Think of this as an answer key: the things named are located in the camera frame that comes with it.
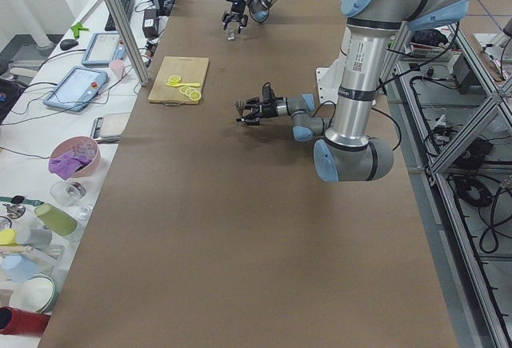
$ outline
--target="computer keyboard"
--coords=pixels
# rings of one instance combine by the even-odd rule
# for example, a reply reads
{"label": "computer keyboard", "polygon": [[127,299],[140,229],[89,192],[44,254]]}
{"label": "computer keyboard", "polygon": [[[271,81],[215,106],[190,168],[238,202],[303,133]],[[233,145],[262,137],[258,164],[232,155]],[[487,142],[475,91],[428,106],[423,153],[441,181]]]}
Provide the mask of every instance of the computer keyboard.
{"label": "computer keyboard", "polygon": [[[121,2],[122,8],[125,10],[126,18],[128,21],[131,19],[131,15],[134,12],[135,8],[135,0],[119,0]],[[115,22],[112,18],[112,15],[109,14],[109,18],[106,21],[105,30],[116,30]]]}

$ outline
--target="black mouse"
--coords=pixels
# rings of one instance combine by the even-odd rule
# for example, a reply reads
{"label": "black mouse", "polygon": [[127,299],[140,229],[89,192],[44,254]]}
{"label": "black mouse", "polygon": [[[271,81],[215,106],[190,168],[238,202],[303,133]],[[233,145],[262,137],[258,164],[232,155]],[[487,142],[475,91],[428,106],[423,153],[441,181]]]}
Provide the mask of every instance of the black mouse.
{"label": "black mouse", "polygon": [[73,38],[65,38],[61,41],[61,50],[70,50],[74,46],[77,46],[78,42],[74,40]]}

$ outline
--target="wooden cutting board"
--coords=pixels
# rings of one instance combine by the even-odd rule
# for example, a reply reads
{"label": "wooden cutting board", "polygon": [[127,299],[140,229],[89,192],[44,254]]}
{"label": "wooden cutting board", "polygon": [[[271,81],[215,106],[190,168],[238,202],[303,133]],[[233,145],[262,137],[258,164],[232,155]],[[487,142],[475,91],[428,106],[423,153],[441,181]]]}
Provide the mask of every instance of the wooden cutting board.
{"label": "wooden cutting board", "polygon": [[178,74],[182,77],[182,82],[201,83],[201,86],[196,89],[202,93],[209,63],[210,60],[208,58],[165,56],[160,70],[158,71],[157,78],[154,80],[148,101],[199,104],[201,100],[193,102],[187,96],[180,93],[179,88],[167,86],[166,83],[170,76]]}

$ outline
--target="white desk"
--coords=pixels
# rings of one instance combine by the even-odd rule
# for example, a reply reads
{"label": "white desk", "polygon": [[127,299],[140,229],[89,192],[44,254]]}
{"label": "white desk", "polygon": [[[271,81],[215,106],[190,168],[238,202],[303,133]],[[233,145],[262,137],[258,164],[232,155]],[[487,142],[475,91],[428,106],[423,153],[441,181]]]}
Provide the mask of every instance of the white desk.
{"label": "white desk", "polygon": [[[91,0],[79,17],[83,16],[94,3],[95,0]],[[92,34],[94,32],[103,31],[107,16],[108,10],[105,3],[102,3],[83,23],[90,31],[80,32],[79,44],[73,48],[73,50],[85,49]],[[143,13],[134,11],[130,20],[132,31],[134,32],[139,48],[143,48],[146,44],[146,38],[144,38],[141,30],[142,16]],[[161,29],[165,26],[165,22],[165,19],[160,21]],[[73,38],[72,32],[69,30],[64,38]],[[51,56],[61,52],[60,48],[57,47]],[[83,52],[71,52],[68,55],[59,56],[48,61],[38,72],[32,83],[58,83],[73,66],[81,65],[82,56]],[[126,59],[125,63],[129,65],[130,60]],[[109,81],[102,89],[103,92],[115,84],[117,79],[108,67],[102,69],[109,73]],[[0,146],[25,154],[37,154],[48,157],[52,150],[62,141],[72,138],[73,136],[89,136],[95,118],[105,114],[131,112],[138,90],[140,89],[137,76],[132,71],[129,72],[119,84],[114,86],[110,92],[103,93],[94,100],[94,104],[89,104],[84,111],[80,113],[61,112],[55,114],[58,112],[57,110],[51,110],[42,104],[43,96],[53,88],[52,86],[45,87],[45,85],[30,87],[23,96],[20,97],[11,113],[4,120],[2,127],[0,127],[2,131],[0,134]],[[35,98],[41,99],[31,102],[24,114],[14,113],[24,112],[27,104]],[[47,117],[22,122],[29,118],[37,118],[40,116]],[[102,160],[96,171],[87,178],[69,180],[70,182],[80,182],[86,188],[87,194],[83,199],[83,202],[86,203],[95,204],[118,146],[117,144],[100,144],[99,148]],[[21,194],[28,198],[49,202],[72,216],[76,215],[76,211],[78,210],[77,206],[62,208],[62,206],[55,203],[51,197],[51,186],[61,181],[61,179],[59,176],[51,174],[48,171],[48,160],[29,158],[27,156],[13,154],[6,150],[0,150],[0,181],[2,181],[0,195],[15,196]],[[0,207],[0,214],[4,214],[4,212],[3,207]],[[73,261],[77,246],[69,244],[66,239],[55,233],[53,234],[52,244],[65,247],[58,265],[54,268],[52,273],[52,278],[56,281],[57,287],[60,289],[62,288],[67,271]],[[38,345],[38,342],[39,338],[0,335],[0,346],[9,348],[33,348]]]}

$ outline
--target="blue tablet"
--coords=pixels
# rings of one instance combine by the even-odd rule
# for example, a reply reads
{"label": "blue tablet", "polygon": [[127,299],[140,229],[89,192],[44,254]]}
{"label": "blue tablet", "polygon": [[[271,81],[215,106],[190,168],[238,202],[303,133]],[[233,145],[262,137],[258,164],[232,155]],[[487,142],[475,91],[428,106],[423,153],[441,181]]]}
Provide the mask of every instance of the blue tablet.
{"label": "blue tablet", "polygon": [[118,32],[93,34],[83,55],[84,66],[108,66],[112,60],[123,59],[126,48]]}
{"label": "blue tablet", "polygon": [[108,73],[82,66],[74,67],[42,103],[45,106],[79,112],[98,95],[108,80]]}

